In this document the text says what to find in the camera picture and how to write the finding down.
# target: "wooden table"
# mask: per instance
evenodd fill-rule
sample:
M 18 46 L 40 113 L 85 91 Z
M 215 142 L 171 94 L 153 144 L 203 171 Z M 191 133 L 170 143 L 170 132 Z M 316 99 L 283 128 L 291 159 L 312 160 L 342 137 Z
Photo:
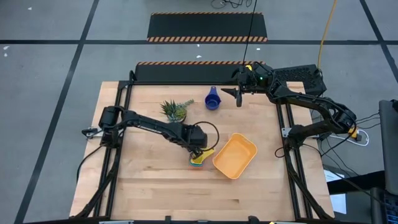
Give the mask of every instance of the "wooden table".
M 103 82 L 93 126 L 98 125 L 103 108 L 114 105 L 117 85 L 117 82 Z M 303 91 L 302 83 L 289 83 L 289 87 L 293 91 Z M 204 98 L 209 86 L 133 86 L 130 110 L 165 121 L 159 103 L 193 98 L 195 103 L 189 106 L 185 123 L 209 121 L 217 126 L 220 142 L 215 154 L 233 133 L 245 135 L 257 146 L 257 155 L 240 178 L 225 177 L 213 166 L 213 156 L 205 161 L 202 169 L 193 169 L 188 165 L 185 149 L 169 143 L 161 135 L 128 128 L 112 219 L 164 220 L 166 215 L 171 215 L 173 220 L 244 221 L 249 215 L 255 215 L 262 221 L 294 220 L 285 162 L 274 155 L 282 146 L 275 105 L 265 95 L 246 94 L 242 107 L 237 108 L 235 99 L 220 88 L 218 86 L 222 100 L 219 109 L 208 111 Z M 312 122 L 308 109 L 292 106 L 292 111 L 296 124 Z M 212 145 L 216 139 L 215 130 L 207 124 L 201 127 L 208 134 L 208 145 Z M 99 142 L 99 138 L 89 140 L 85 155 L 97 148 Z M 317 147 L 315 140 L 308 139 L 305 143 Z M 70 215 L 77 214 L 97 189 L 104 152 L 103 149 L 94 154 L 81 168 Z M 309 191 L 333 216 L 319 153 L 303 146 L 301 154 Z M 300 212 L 305 217 L 302 194 L 298 188 L 297 192 Z M 104 214 L 105 204 L 102 203 L 101 214 Z

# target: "blue cup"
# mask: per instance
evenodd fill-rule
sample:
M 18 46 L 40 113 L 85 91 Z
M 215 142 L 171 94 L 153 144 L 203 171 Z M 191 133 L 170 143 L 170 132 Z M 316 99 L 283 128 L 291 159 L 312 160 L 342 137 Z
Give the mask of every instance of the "blue cup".
M 205 98 L 206 108 L 209 110 L 216 110 L 220 106 L 220 103 L 221 99 L 217 94 L 217 88 L 212 86 L 209 94 L 207 94 Z

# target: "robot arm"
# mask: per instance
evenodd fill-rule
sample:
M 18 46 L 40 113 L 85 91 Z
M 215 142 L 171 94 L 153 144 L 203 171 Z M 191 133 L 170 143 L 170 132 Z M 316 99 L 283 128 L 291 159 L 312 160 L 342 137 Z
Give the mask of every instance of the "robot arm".
M 119 114 L 121 122 L 117 123 Z M 181 123 L 164 123 L 134 111 L 125 110 L 120 106 L 105 107 L 99 121 L 104 131 L 101 145 L 116 147 L 118 145 L 119 130 L 127 127 L 141 128 L 153 133 L 161 134 L 165 139 L 188 150 L 196 158 L 203 154 L 207 147 L 207 134 L 197 125 Z
M 316 110 L 323 116 L 323 121 L 318 123 L 308 126 L 293 126 L 287 136 L 290 147 L 299 148 L 307 137 L 317 134 L 348 133 L 352 125 L 355 124 L 355 114 L 345 105 L 336 103 L 327 97 L 316 97 L 289 90 L 277 79 L 273 69 L 267 65 L 255 63 L 253 67 L 248 65 L 240 68 L 240 71 L 235 72 L 234 75 L 236 73 L 238 74 L 238 90 L 235 88 L 222 88 L 221 90 L 234 96 L 238 107 L 242 105 L 242 94 L 262 93 L 267 95 L 271 103 L 279 105 L 290 103 Z

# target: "orange plastic bowl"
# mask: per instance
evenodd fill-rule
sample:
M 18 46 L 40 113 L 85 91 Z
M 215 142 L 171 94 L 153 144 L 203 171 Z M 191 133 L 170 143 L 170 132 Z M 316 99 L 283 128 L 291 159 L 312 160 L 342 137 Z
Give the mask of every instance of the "orange plastic bowl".
M 213 158 L 214 166 L 230 179 L 237 179 L 257 154 L 257 147 L 242 134 L 232 134 Z

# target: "concrete floor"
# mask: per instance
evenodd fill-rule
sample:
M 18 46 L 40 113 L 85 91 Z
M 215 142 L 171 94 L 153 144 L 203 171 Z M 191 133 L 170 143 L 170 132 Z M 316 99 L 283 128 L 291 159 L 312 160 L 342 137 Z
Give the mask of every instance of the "concrete floor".
M 93 1 L 0 1 L 2 223 L 16 219 L 78 42 L 2 43 L 79 40 Z M 398 2 L 366 3 L 384 40 L 398 40 Z M 320 40 L 332 4 L 333 0 L 259 0 L 257 11 L 264 13 L 269 40 Z M 226 6 L 219 11 L 251 11 L 252 7 Z M 211 8 L 210 0 L 99 0 L 86 39 L 144 40 L 150 13 L 173 11 L 217 10 Z M 328 40 L 377 40 L 359 0 L 338 1 Z M 297 43 L 250 45 L 247 59 L 264 60 L 274 68 L 316 63 L 318 46 Z M 397 58 L 398 46 L 387 47 Z M 91 123 L 101 82 L 126 79 L 128 71 L 142 60 L 197 60 L 197 55 L 202 56 L 200 60 L 241 60 L 243 52 L 244 45 L 228 44 L 84 45 L 24 221 L 68 218 L 76 168 L 86 146 L 80 131 Z M 379 100 L 398 98 L 397 81 L 380 44 L 326 45 L 321 69 L 328 87 L 325 96 L 349 106 L 359 118 L 376 113 Z M 380 129 L 367 132 L 371 138 L 368 147 L 344 143 L 336 148 L 359 174 L 383 169 Z M 335 166 L 328 158 L 324 163 Z

